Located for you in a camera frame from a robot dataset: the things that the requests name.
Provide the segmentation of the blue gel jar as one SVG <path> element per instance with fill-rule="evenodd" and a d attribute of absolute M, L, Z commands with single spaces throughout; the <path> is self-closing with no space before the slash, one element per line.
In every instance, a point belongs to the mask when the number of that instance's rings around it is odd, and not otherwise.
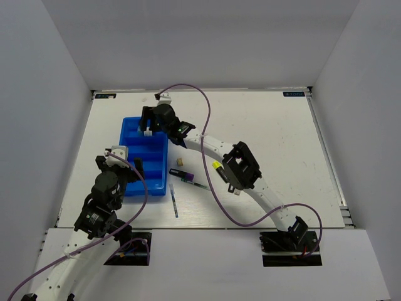
<path fill-rule="evenodd" d="M 139 137 L 152 137 L 153 132 L 147 127 L 145 130 L 142 130 L 140 126 L 138 126 L 137 134 Z"/>

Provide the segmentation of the small tan wooden block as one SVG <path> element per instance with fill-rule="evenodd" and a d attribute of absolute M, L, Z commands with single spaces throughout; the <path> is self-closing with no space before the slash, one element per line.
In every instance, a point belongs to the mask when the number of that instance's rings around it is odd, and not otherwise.
<path fill-rule="evenodd" d="M 178 166 L 183 166 L 184 165 L 184 162 L 183 162 L 182 158 L 177 158 L 176 162 L 177 162 Z"/>

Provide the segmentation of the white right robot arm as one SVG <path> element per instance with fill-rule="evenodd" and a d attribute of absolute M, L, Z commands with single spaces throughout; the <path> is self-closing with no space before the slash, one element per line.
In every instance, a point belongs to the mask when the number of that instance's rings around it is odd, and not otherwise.
<path fill-rule="evenodd" d="M 231 144 L 215 139 L 199 131 L 188 122 L 179 120 L 171 105 L 144 106 L 139 122 L 142 132 L 163 132 L 175 145 L 199 151 L 202 159 L 210 157 L 222 164 L 228 183 L 244 191 L 257 202 L 270 217 L 276 229 L 282 233 L 284 245 L 297 250 L 306 241 L 308 225 L 275 195 L 263 179 L 257 160 L 247 144 Z"/>

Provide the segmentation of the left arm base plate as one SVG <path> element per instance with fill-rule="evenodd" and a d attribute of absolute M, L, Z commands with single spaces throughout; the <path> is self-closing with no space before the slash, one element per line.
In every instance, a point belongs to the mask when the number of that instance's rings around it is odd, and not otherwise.
<path fill-rule="evenodd" d="M 151 244 L 151 231 L 132 231 L 104 265 L 147 267 L 150 264 Z"/>

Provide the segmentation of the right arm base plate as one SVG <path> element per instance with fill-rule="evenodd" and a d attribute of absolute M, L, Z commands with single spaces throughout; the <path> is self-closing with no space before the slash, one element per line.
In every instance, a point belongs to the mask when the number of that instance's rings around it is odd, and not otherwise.
<path fill-rule="evenodd" d="M 317 243 L 317 235 L 309 231 L 295 245 L 278 231 L 265 231 L 259 233 L 261 243 L 263 267 L 319 267 L 322 266 L 320 248 L 312 255 L 306 256 Z"/>

